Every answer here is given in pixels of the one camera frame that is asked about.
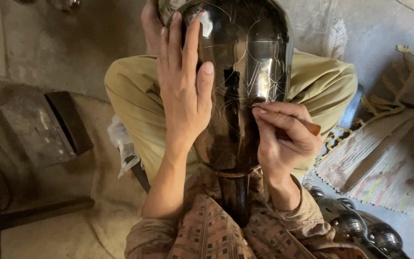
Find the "wooden handle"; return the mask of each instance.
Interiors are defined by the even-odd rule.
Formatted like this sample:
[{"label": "wooden handle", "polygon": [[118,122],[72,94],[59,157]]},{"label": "wooden handle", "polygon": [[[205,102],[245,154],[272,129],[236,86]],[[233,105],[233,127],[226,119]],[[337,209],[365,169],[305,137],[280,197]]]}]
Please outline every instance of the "wooden handle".
[{"label": "wooden handle", "polygon": [[[299,120],[307,129],[308,131],[313,134],[314,136],[319,135],[319,133],[321,132],[321,126],[314,124],[314,123],[310,123],[304,120]],[[283,140],[291,140],[290,137],[287,135],[287,133],[285,133],[285,131],[283,129],[277,128],[276,129],[276,136],[278,139],[283,139]]]}]

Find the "forearm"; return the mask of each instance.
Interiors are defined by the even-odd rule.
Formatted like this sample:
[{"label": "forearm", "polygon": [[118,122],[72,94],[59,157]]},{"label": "forearm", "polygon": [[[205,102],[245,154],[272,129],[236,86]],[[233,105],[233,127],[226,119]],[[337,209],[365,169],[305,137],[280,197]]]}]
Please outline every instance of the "forearm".
[{"label": "forearm", "polygon": [[144,218],[178,218],[183,211],[186,159],[189,148],[166,141],[166,151],[143,206]]},{"label": "forearm", "polygon": [[289,173],[281,173],[282,177],[264,180],[268,184],[274,208],[280,212],[290,212],[298,207],[301,201],[301,191]]}]

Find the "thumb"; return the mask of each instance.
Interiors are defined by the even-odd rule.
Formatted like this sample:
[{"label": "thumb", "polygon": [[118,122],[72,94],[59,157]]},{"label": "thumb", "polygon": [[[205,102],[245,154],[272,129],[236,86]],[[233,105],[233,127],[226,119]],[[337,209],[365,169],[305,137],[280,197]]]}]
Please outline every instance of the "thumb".
[{"label": "thumb", "polygon": [[274,143],[277,142],[276,127],[260,118],[258,114],[262,110],[263,109],[261,108],[254,108],[252,110],[252,113],[255,117],[255,121],[258,125],[258,131],[260,133],[260,145],[266,145],[271,147]]},{"label": "thumb", "polygon": [[205,62],[197,72],[197,100],[198,103],[208,104],[212,102],[212,87],[213,87],[213,64],[212,62]]}]

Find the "brown shirt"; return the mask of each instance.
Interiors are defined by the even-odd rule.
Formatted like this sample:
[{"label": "brown shirt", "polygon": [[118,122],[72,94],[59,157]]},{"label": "brown shirt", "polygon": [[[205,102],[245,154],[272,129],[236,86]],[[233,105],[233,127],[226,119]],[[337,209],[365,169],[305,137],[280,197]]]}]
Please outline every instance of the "brown shirt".
[{"label": "brown shirt", "polygon": [[183,218],[143,219],[127,236],[126,258],[367,258],[351,244],[333,242],[334,229],[323,220],[316,202],[296,178],[300,205],[291,212],[278,212],[265,193],[262,176],[252,173],[248,195],[251,216],[242,229],[216,203],[220,197],[216,177],[197,176],[194,180],[199,184],[185,192],[188,212]]}]

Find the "fingernail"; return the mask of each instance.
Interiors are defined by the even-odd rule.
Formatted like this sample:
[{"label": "fingernail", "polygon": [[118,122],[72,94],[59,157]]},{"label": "fingernail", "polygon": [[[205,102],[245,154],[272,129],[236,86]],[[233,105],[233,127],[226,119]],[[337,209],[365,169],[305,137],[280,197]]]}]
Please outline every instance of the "fingernail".
[{"label": "fingernail", "polygon": [[204,71],[207,74],[212,74],[213,73],[213,64],[211,62],[206,62],[204,65]]}]

